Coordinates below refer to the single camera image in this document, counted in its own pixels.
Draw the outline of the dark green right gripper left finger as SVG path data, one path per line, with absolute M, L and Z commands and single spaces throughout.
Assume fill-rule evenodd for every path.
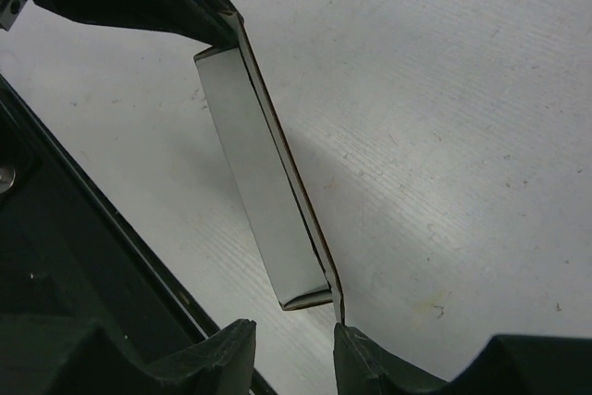
M 2 315 L 4 394 L 246 394 L 256 324 L 239 319 L 151 364 L 131 358 L 96 320 Z

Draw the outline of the white paper box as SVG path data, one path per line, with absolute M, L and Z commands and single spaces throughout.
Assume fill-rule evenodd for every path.
M 330 303 L 346 318 L 339 273 L 304 187 L 241 15 L 221 18 L 237 41 L 195 56 L 203 92 L 280 307 Z

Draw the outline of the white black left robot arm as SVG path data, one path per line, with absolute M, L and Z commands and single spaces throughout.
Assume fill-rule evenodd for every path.
M 78 23 L 230 43 L 229 0 L 1 0 L 9 30 L 26 2 Z M 131 360 L 227 349 L 218 327 L 158 260 L 9 82 L 1 84 L 1 312 L 39 352 L 70 327 L 94 329 Z

